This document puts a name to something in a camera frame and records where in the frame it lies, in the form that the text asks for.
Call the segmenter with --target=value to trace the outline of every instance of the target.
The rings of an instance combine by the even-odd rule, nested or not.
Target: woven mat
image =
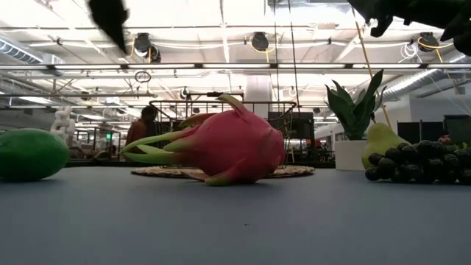
[[[161,168],[159,166],[138,168],[131,171],[132,174],[147,177],[188,178],[183,172],[202,173],[199,169]],[[304,177],[313,173],[314,168],[308,166],[287,166],[284,169],[277,169],[273,174],[265,178]]]

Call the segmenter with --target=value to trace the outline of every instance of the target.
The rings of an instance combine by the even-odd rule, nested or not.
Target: exposed duct
[[[446,63],[471,63],[471,57],[467,57],[462,53],[453,53],[450,56],[445,57]],[[387,89],[384,91],[383,101],[387,102],[392,99],[406,95],[416,89],[423,88],[426,85],[430,85],[432,82],[437,82],[444,78],[447,78],[446,70],[432,69],[425,70],[416,73],[411,76],[403,76],[392,80],[391,82],[382,85],[387,85]]]
[[[64,61],[53,54],[41,53],[31,51],[29,48],[22,44],[9,40],[5,36],[0,37],[0,52],[2,54],[11,56],[16,60],[20,60],[23,63],[34,65],[34,64],[45,64],[45,65],[56,65],[62,64]],[[42,71],[44,74],[52,74],[57,77],[63,75],[62,71],[57,70],[45,70]]]

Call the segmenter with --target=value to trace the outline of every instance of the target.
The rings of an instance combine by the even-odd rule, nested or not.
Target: potted plant
[[[375,94],[383,81],[383,70],[374,75],[368,89],[363,90],[355,102],[340,84],[332,81],[336,86],[336,91],[326,85],[327,105],[336,114],[349,139],[349,141],[335,143],[336,168],[337,170],[363,171],[361,155],[366,146],[366,141],[363,140],[364,133],[370,120],[375,122],[374,112],[381,106],[383,92],[386,89],[386,87],[383,89],[377,102]]]

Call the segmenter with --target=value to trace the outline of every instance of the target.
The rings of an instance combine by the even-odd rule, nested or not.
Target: pear
[[[390,148],[397,148],[401,143],[410,144],[406,140],[397,136],[394,131],[387,125],[382,123],[373,124],[369,127],[366,134],[366,147],[361,156],[361,162],[365,169],[369,169],[373,165],[368,161],[368,157],[373,153],[385,155]]]

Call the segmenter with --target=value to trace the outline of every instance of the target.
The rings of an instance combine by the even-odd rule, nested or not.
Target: grape bunch
[[[458,150],[436,141],[421,141],[418,144],[402,143],[390,148],[384,155],[372,153],[368,157],[373,165],[366,170],[368,180],[391,180],[407,183],[415,180],[422,184],[461,184],[471,186],[471,147]]]

